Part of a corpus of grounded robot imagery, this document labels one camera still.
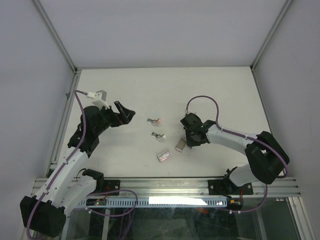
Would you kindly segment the staple box tray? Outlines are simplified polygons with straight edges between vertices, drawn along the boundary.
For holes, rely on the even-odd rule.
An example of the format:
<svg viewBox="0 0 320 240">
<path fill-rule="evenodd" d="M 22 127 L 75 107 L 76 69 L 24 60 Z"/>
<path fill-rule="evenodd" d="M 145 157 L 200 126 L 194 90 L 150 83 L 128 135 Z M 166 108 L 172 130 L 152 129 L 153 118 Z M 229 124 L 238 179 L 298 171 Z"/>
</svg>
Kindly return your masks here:
<svg viewBox="0 0 320 240">
<path fill-rule="evenodd" d="M 176 144 L 175 149 L 181 153 L 186 145 L 187 145 L 187 140 L 184 137 L 182 137 Z"/>
</svg>

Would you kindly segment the pink stapler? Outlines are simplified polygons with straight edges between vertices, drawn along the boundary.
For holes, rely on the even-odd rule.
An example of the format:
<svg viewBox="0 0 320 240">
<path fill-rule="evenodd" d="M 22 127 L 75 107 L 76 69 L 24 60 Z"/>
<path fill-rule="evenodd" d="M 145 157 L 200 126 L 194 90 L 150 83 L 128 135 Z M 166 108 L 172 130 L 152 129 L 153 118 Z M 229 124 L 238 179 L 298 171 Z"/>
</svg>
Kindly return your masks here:
<svg viewBox="0 0 320 240">
<path fill-rule="evenodd" d="M 146 122 L 147 122 L 148 124 L 153 125 L 153 126 L 158 126 L 159 124 L 162 123 L 162 119 L 161 119 L 161 118 L 158 118 L 158 119 L 147 118 L 147 119 L 146 119 Z"/>
</svg>

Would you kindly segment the white stapler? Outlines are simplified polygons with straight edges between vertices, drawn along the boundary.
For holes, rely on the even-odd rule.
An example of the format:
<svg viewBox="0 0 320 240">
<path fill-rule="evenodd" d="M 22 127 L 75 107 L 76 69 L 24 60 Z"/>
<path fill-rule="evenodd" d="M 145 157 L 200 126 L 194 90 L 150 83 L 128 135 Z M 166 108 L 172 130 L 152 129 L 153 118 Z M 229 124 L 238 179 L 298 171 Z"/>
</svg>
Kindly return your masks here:
<svg viewBox="0 0 320 240">
<path fill-rule="evenodd" d="M 154 139 L 156 139 L 157 141 L 163 141 L 167 138 L 167 136 L 165 134 L 158 134 L 158 133 L 155 133 L 155 132 L 152 132 L 150 134 L 150 136 Z"/>
</svg>

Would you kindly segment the red white staple box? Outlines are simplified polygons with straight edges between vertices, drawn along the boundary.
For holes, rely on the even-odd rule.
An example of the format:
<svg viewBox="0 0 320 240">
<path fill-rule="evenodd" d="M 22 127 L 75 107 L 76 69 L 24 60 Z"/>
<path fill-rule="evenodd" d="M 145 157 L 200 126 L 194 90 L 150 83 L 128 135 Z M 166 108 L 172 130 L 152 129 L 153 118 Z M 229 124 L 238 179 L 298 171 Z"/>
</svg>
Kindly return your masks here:
<svg viewBox="0 0 320 240">
<path fill-rule="evenodd" d="M 172 157 L 172 153 L 169 150 L 166 150 L 160 154 L 157 155 L 157 159 L 159 160 L 160 163 L 170 159 Z"/>
</svg>

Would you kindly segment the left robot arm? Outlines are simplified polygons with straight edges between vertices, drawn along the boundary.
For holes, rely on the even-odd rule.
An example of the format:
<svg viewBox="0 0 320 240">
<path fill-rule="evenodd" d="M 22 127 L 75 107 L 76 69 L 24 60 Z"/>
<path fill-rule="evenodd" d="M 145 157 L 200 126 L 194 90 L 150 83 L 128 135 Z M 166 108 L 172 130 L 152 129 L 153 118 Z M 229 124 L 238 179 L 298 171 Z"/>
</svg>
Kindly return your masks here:
<svg viewBox="0 0 320 240">
<path fill-rule="evenodd" d="M 119 101 L 114 105 L 117 112 L 105 105 L 81 108 L 80 123 L 58 166 L 34 196 L 24 196 L 20 202 L 25 228 L 42 237 L 55 238 L 62 232 L 67 217 L 80 200 L 91 193 L 103 192 L 104 174 L 97 170 L 86 169 L 78 183 L 72 187 L 69 184 L 100 143 L 99 136 L 108 128 L 129 124 L 136 114 Z"/>
</svg>

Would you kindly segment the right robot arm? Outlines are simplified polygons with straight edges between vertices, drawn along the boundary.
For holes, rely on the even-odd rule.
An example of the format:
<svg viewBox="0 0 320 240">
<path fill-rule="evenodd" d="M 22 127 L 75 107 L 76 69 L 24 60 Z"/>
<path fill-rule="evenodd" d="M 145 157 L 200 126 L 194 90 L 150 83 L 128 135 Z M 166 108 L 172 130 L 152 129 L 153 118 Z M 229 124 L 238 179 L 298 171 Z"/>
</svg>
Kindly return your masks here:
<svg viewBox="0 0 320 240">
<path fill-rule="evenodd" d="M 223 187 L 230 194 L 236 193 L 247 183 L 260 181 L 270 185 L 287 170 L 289 156 L 274 138 L 262 131 L 248 134 L 223 128 L 217 121 L 201 119 L 194 113 L 187 114 L 181 121 L 188 147 L 216 144 L 246 156 L 248 163 L 229 170 L 224 177 Z"/>
</svg>

